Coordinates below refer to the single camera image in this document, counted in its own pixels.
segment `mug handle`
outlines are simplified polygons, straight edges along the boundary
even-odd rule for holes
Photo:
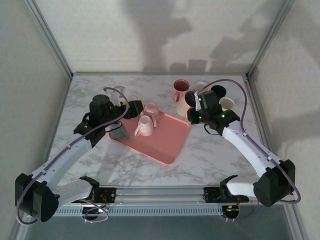
[[[141,131],[140,131],[141,125],[139,124],[138,127],[136,128],[136,130],[134,131],[134,135],[137,137],[140,135]]]
[[[153,126],[156,128],[157,127],[157,120],[156,120],[156,115],[152,114],[152,121],[153,121]]]
[[[177,103],[179,102],[179,96],[180,96],[180,93],[178,91],[176,91],[174,94],[173,94],[173,100]]]

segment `pink mug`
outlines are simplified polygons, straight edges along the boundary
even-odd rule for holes
[[[189,91],[190,84],[184,80],[179,79],[174,82],[173,100],[177,103]]]
[[[154,102],[149,102],[144,106],[143,113],[149,116],[153,121],[153,126],[156,127],[159,121],[159,107]]]

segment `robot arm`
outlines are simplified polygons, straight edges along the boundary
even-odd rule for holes
[[[141,101],[130,101],[126,106],[114,106],[108,96],[96,95],[89,105],[82,122],[73,131],[63,150],[32,174],[22,173],[15,180],[15,204],[23,212],[45,222],[57,208],[78,199],[99,198],[99,183],[90,177],[81,177],[72,184],[58,186],[61,178],[86,152],[106,134],[104,126],[123,115],[125,119],[137,117],[143,110]]]
[[[294,182],[295,165],[290,160],[282,161],[259,141],[253,140],[232,110],[222,111],[213,91],[195,94],[194,102],[195,106],[187,112],[191,124],[203,123],[216,130],[245,156],[259,177],[249,181],[248,178],[233,175],[223,180],[220,183],[223,202],[237,199],[236,196],[248,196],[255,197],[264,206],[270,207],[293,192],[292,185],[279,169],[284,170]]]
[[[264,206],[270,207],[291,194],[293,190],[279,169],[248,140],[247,135],[247,132],[244,133],[241,130],[239,121],[231,122],[222,132],[222,136],[231,142],[250,162],[259,179],[250,182],[246,180],[247,178],[235,177],[230,179],[226,186],[233,196],[255,197]],[[283,162],[259,141],[255,141],[255,143],[268,153],[269,157],[279,164],[294,181],[295,165],[290,160]]]

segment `red mug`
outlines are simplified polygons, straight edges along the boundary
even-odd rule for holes
[[[179,79],[174,82],[173,100],[177,103],[189,91],[190,84],[184,80]]]

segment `pink tray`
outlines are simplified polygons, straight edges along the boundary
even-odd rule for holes
[[[159,114],[158,125],[154,128],[151,136],[134,135],[139,117],[130,120],[121,119],[130,136],[129,139],[115,140],[110,133],[109,136],[114,141],[122,143],[150,158],[164,164],[172,164],[181,151],[189,133],[190,125],[188,122],[167,113],[160,112]]]

